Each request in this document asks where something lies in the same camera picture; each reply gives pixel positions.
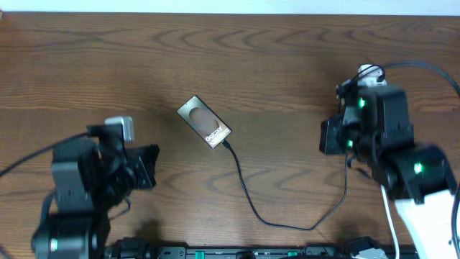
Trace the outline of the Galaxy smartphone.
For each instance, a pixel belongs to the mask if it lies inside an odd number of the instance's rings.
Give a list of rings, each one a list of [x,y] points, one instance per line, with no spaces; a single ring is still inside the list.
[[[197,95],[185,102],[177,113],[211,149],[232,133],[232,129]]]

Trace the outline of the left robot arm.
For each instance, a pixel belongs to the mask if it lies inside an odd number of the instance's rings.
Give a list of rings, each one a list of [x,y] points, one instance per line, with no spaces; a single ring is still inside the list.
[[[55,190],[44,200],[31,239],[35,257],[102,258],[111,229],[109,211],[133,190],[155,186],[159,152],[157,145],[107,150],[90,139],[55,147]]]

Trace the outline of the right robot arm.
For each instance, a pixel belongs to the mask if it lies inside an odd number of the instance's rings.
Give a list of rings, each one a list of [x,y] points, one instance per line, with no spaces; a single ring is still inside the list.
[[[320,151],[371,168],[421,258],[458,258],[457,182],[441,148],[415,142],[405,91],[347,83],[336,92],[344,112],[322,122]]]

